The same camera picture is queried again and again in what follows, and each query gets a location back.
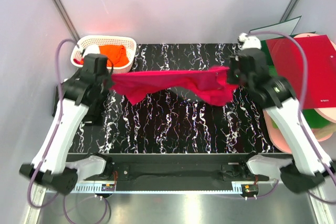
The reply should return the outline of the magenta t shirt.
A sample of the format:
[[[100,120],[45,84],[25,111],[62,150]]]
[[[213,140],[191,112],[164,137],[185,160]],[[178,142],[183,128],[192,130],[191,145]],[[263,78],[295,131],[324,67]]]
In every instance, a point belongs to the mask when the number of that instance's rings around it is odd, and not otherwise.
[[[208,70],[138,71],[112,75],[114,90],[135,105],[148,94],[173,87],[192,91],[203,101],[224,106],[233,100],[236,84],[227,82],[229,68],[214,66]]]

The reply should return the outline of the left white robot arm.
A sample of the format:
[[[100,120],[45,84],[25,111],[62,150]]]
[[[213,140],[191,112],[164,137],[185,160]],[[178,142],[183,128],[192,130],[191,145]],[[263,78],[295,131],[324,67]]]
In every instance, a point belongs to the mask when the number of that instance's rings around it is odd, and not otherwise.
[[[82,68],[61,84],[62,94],[51,128],[32,162],[21,165],[19,173],[22,176],[68,195],[82,180],[95,175],[107,180],[113,175],[113,160],[103,154],[66,161],[79,124],[89,112],[100,111],[112,86],[107,62],[106,56],[88,54]]]

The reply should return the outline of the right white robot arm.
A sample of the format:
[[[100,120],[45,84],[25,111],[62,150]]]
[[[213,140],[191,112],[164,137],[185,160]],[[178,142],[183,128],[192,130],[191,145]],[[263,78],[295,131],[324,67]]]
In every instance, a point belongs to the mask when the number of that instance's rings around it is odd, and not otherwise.
[[[227,81],[243,87],[277,124],[290,147],[292,158],[278,159],[261,154],[238,167],[239,176],[256,175],[281,180],[293,193],[307,193],[335,174],[335,161],[323,150],[300,110],[300,102],[289,81],[269,73],[265,54],[247,48],[230,56]]]

